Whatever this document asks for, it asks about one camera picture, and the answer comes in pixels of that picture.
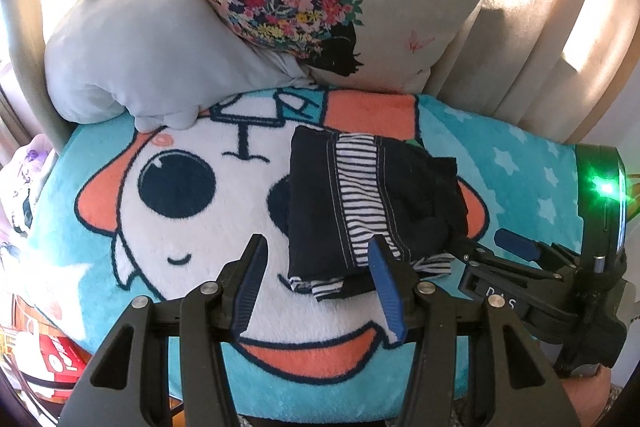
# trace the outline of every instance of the black cartoon eye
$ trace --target black cartoon eye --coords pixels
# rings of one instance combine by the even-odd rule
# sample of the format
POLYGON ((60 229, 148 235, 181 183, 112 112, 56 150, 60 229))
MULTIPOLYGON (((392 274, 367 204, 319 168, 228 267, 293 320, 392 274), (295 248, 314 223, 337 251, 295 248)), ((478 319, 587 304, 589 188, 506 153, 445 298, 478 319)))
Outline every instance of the black cartoon eye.
POLYGON ((273 224, 289 237, 289 175, 277 182, 267 196, 267 209, 273 224))
POLYGON ((216 175, 206 161, 187 151, 163 151, 138 178, 143 203, 161 216, 184 219, 207 208, 216 193, 216 175))

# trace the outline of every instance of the pink circle on blanket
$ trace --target pink circle on blanket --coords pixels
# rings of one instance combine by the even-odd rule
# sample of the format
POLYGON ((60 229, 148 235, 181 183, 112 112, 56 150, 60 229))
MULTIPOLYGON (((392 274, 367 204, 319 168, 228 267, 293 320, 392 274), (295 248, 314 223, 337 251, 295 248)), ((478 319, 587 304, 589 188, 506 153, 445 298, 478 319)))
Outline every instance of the pink circle on blanket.
POLYGON ((174 144, 174 139, 170 134, 160 133, 154 136, 154 139, 151 140, 153 145, 157 145, 158 147, 171 147, 174 144))

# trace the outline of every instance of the cartoon character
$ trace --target cartoon character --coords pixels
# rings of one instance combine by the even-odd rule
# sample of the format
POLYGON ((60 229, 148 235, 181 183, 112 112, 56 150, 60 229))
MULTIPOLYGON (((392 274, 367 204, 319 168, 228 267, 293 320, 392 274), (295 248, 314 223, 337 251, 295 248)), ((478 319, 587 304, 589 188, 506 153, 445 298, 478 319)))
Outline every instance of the cartoon character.
MULTIPOLYGON (((347 380, 381 343, 391 348, 397 338, 375 292, 318 302, 283 282, 289 269, 290 142, 297 126, 320 123, 419 139, 416 98, 380 97, 286 89, 271 98, 232 97, 188 130, 136 134, 127 150, 83 187, 76 214, 89 229, 111 237, 113 272, 121 287, 140 277, 164 299, 214 280, 239 258, 251 235, 261 233, 268 242, 268 265, 249 327, 234 347, 287 380, 347 380), (383 102, 393 118, 375 118, 383 102)), ((478 237, 488 223, 486 208, 471 187, 460 184, 470 235, 478 237)))
POLYGON ((340 76, 356 73, 362 0, 209 0, 239 36, 340 76))

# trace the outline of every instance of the orange rectangle on blanket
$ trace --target orange rectangle on blanket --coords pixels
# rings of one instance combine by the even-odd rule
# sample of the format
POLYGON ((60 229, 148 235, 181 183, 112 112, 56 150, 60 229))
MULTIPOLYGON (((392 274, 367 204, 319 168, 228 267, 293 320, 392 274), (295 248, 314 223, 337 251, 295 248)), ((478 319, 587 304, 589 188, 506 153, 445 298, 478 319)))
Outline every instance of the orange rectangle on blanket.
POLYGON ((399 140, 416 136, 416 98, 355 90, 328 93, 324 126, 399 140))

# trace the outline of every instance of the plush toy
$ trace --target plush toy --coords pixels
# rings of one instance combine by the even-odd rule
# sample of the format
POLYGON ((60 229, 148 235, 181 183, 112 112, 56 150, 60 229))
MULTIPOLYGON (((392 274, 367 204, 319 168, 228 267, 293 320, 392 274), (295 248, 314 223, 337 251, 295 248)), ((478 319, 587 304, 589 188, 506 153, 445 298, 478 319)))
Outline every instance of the plush toy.
POLYGON ((63 118, 128 110, 140 132, 187 129, 233 94, 310 83, 294 57, 243 41, 206 0, 79 0, 47 43, 45 71, 63 118))

